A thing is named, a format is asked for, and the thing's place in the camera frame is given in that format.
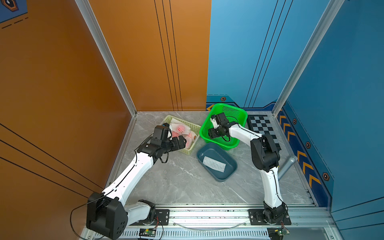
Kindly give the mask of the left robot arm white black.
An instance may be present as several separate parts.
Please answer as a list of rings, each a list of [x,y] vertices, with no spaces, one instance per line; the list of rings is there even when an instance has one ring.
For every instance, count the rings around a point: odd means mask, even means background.
[[[116,240],[126,226],[137,222],[152,224],[156,220],[156,205],[139,200],[126,206],[128,197],[157,161],[167,163],[170,152],[182,150],[186,145],[184,136],[173,136],[169,124],[156,126],[154,132],[134,150],[135,156],[129,166],[101,193],[94,192],[88,198],[87,229]]]

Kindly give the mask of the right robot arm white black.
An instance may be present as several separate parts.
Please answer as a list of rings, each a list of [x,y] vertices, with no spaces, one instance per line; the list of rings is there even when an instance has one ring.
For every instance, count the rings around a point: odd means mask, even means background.
[[[280,154],[272,136],[258,134],[236,122],[230,122],[224,113],[211,116],[210,121],[213,124],[208,130],[211,139],[227,136],[251,148],[252,162],[261,173],[264,187],[263,221],[269,225],[290,225],[289,209],[282,199],[278,180]]]

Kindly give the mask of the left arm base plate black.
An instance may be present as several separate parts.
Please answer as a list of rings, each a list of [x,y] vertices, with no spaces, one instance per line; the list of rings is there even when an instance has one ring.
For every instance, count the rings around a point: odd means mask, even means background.
[[[170,220],[170,210],[169,209],[156,209],[154,218],[149,220],[141,220],[132,224],[132,226],[156,226],[159,224],[167,226]]]

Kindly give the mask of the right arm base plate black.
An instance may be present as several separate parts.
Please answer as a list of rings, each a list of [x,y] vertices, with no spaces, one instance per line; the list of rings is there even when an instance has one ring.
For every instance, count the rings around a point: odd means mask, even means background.
[[[292,224],[287,210],[249,209],[248,214],[252,226],[277,226],[281,224],[290,226]]]

